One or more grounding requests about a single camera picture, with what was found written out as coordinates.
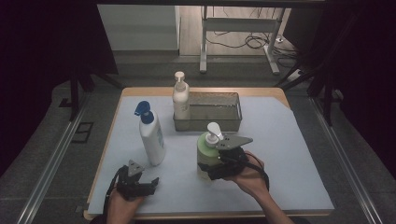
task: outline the metal frame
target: metal frame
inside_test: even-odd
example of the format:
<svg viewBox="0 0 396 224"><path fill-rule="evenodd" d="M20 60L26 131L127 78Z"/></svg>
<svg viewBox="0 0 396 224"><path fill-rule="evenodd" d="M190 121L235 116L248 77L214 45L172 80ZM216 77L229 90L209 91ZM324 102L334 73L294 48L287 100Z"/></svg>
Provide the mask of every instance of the metal frame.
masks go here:
<svg viewBox="0 0 396 224"><path fill-rule="evenodd" d="M273 49L279 32L282 18L285 14L285 8L281 8L281 12L276 18L272 19L230 19L230 18L208 18L207 6L204 6L204 15L202 17L202 43L199 70L201 73L206 72L206 32L255 32L255 33L272 33L270 43L264 46L265 55L271 66L274 75L279 75L279 68L273 57Z"/></svg>
<svg viewBox="0 0 396 224"><path fill-rule="evenodd" d="M366 215L369 223L382 224L383 222L378 212L376 211L375 204L373 203L373 200L367 192L367 189L361 183L361 180L359 179L355 169L353 168L353 165L350 162L342 144L340 143L340 140L338 139L335 130L327 123L325 118L321 116L322 108L320 106L320 103L318 102L318 99L310 97L309 100L312 106L315 108L315 112L318 116L318 120L323 128L323 131L325 132L327 138L332 145L335 156L340 162L340 166L343 169L344 174L346 175L346 179L348 180L350 187L352 188L356 198L358 199L358 202L361 205L361 209L363 210L364 215Z"/></svg>
<svg viewBox="0 0 396 224"><path fill-rule="evenodd" d="M81 121L85 110L87 108L87 104L89 102L90 94L87 93L83 95L81 100L81 109L77 112L76 118L72 121L69 121L67 125L67 129L64 131L64 135L59 141L57 147L53 151L49 161L44 168L43 173L38 178L37 183L29 196L29 200L26 202L25 206L22 208L20 216L18 218L17 223L32 223L35 218L35 214L40 207L40 204L43 202L44 197L47 193L47 190L50 187L50 183L52 182L53 177L55 177L56 172L58 171L58 167L64 158L64 153L66 152L72 138L73 134L76 131L79 122Z"/></svg>

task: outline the white cap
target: white cap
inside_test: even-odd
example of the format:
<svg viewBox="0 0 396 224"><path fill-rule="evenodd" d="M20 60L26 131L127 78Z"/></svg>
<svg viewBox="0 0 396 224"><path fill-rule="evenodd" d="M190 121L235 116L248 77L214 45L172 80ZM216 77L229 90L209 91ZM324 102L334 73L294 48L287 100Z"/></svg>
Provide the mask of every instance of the white cap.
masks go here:
<svg viewBox="0 0 396 224"><path fill-rule="evenodd" d="M215 147L219 140L223 140L220 126L216 122L210 122L207 130L209 133L205 137L205 143L208 147Z"/></svg>
<svg viewBox="0 0 396 224"><path fill-rule="evenodd" d="M186 90L186 83L184 82L184 77L185 77L184 72L178 71L175 73L175 80L177 81L176 89L178 91Z"/></svg>

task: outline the black curtain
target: black curtain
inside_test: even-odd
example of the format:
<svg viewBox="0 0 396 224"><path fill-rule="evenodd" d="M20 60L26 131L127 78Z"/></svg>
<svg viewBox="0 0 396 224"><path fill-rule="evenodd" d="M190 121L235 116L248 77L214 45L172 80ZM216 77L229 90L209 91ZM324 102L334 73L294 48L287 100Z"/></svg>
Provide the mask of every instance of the black curtain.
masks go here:
<svg viewBox="0 0 396 224"><path fill-rule="evenodd" d="M92 69L117 74L93 1L0 2L0 175L46 115L55 86Z"/></svg>
<svg viewBox="0 0 396 224"><path fill-rule="evenodd" d="M396 177L396 20L388 1L368 1L336 57L341 109Z"/></svg>

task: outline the wall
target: wall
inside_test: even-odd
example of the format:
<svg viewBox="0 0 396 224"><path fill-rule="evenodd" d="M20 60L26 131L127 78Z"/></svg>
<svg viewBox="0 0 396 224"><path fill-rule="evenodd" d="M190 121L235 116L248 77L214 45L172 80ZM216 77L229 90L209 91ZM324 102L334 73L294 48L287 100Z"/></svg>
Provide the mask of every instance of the wall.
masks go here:
<svg viewBox="0 0 396 224"><path fill-rule="evenodd" d="M98 5L112 50L178 49L178 6Z"/></svg>

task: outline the bottle cap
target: bottle cap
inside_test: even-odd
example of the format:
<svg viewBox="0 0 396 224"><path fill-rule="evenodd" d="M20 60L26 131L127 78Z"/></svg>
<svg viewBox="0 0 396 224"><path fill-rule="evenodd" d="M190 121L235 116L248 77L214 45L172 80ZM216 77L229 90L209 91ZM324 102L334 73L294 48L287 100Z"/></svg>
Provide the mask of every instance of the bottle cap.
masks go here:
<svg viewBox="0 0 396 224"><path fill-rule="evenodd" d="M175 73L175 80L177 81L176 83L176 89L177 91L184 91L186 90L186 83L184 82L185 75L183 72L176 72Z"/></svg>
<svg viewBox="0 0 396 224"><path fill-rule="evenodd" d="M219 140L223 140L220 126L216 122L210 122L207 130L209 133L205 137L205 143L208 147L215 147Z"/></svg>
<svg viewBox="0 0 396 224"><path fill-rule="evenodd" d="M137 105L134 114L140 116L140 119L144 124L150 124L152 121L154 121L154 115L150 111L149 102L147 101L140 102Z"/></svg>

